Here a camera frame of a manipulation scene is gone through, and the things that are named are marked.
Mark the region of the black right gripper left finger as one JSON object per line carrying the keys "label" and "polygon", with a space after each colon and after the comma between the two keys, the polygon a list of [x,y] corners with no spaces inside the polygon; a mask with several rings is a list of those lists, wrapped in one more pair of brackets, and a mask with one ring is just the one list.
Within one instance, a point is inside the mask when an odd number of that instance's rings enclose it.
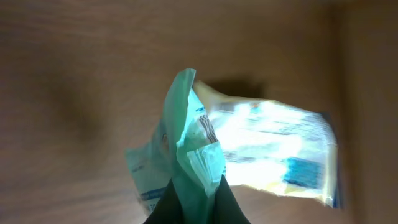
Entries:
{"label": "black right gripper left finger", "polygon": [[172,180],[158,201],[155,210],[145,220],[144,224],[182,224],[183,212]]}

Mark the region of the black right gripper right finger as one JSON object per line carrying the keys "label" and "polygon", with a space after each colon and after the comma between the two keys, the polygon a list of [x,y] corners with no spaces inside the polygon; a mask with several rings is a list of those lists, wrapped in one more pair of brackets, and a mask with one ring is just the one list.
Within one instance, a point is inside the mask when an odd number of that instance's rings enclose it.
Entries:
{"label": "black right gripper right finger", "polygon": [[224,175],[221,177],[219,187],[215,193],[213,214],[215,224],[250,224]]}

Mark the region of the teal wipes packet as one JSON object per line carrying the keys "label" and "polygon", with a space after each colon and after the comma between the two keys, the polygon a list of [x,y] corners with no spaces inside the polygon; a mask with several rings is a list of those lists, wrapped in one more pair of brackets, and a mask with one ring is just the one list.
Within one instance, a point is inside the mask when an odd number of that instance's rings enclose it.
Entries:
{"label": "teal wipes packet", "polygon": [[137,197],[154,212],[167,184],[174,186],[185,223],[211,223],[215,192],[226,163],[203,103],[193,91],[196,71],[182,70],[164,101],[151,139],[125,158]]}

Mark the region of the cream snack bag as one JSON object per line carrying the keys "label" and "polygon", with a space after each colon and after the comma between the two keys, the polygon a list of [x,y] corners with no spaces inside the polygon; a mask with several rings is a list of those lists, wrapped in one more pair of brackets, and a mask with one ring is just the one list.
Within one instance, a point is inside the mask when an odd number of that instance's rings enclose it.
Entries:
{"label": "cream snack bag", "polygon": [[221,144],[229,185],[342,206],[338,145],[326,115],[274,100],[228,96],[201,81],[193,89]]}

